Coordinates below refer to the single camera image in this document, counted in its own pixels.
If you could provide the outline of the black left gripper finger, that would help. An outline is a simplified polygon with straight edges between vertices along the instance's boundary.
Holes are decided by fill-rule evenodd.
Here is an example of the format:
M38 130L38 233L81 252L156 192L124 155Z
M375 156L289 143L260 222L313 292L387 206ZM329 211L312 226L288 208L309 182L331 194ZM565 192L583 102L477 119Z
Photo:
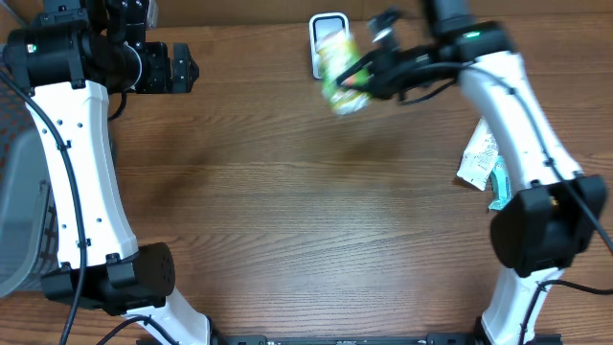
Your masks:
M193 85L198 78L199 73L197 71L188 71L184 74L175 72L172 76L172 92L191 93L193 90Z
M199 67L192 57L187 43L173 44L172 67L174 73L198 73Z

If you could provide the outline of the green yellow sachet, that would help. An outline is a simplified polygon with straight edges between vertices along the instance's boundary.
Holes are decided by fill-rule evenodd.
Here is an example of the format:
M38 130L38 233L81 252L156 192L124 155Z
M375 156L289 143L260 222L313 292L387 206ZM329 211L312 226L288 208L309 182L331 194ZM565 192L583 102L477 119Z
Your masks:
M339 86L336 79L360 59L357 45L351 33L337 31L326 35L316 45L320 57L322 94L331 111L345 116L369 105L368 93Z

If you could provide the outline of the white tube gold cap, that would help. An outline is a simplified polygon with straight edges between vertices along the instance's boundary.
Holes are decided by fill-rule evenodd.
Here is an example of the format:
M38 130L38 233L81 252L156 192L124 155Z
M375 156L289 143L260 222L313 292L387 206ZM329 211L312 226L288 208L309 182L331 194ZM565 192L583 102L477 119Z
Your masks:
M488 123L482 118L465 147L456 176L484 191L498 155L498 145Z

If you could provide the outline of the teal wet wipes pack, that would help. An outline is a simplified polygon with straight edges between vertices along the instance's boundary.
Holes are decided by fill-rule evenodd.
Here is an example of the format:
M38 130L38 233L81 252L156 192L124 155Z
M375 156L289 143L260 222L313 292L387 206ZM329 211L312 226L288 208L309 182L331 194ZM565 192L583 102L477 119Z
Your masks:
M507 165L502 155L499 155L489 175L494 198L488 206L490 211L501 211L512 199L511 181Z

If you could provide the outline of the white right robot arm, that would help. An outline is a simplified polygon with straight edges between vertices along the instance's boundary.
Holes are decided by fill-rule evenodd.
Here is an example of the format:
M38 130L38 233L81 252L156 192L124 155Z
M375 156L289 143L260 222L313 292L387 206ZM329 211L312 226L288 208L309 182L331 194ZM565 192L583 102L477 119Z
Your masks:
M480 22L465 1L425 0L431 42L401 50L389 9L369 23L375 49L336 78L378 99L403 99L416 87L449 80L487 122L507 164L511 201L492 219L490 240L501 271L470 344L557 344L536 319L552 287L594 235L607 198L603 179L586 175L548 122L523 59L505 28Z

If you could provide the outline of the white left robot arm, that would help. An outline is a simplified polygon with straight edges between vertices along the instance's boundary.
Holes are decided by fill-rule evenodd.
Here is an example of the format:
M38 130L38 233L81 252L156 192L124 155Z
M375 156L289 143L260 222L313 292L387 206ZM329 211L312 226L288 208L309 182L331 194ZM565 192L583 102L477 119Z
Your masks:
M42 289L52 301L139 324L161 344L223 338L175 284L169 247L141 245L120 198L110 147L113 94L188 93L199 69L184 43L149 42L151 0L55 0L3 50L2 80L37 127L58 221L58 266Z

